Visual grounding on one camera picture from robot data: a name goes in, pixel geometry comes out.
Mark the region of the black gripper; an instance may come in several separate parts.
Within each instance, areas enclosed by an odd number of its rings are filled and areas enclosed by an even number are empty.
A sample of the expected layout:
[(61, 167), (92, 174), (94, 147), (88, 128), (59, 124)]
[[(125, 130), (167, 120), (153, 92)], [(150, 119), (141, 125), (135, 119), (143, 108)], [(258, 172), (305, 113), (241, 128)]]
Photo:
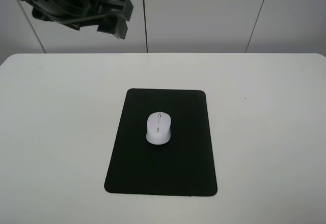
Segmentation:
[(126, 21), (133, 12), (131, 0), (20, 0), (33, 7), (32, 16), (74, 30), (97, 25), (97, 31), (124, 40)]

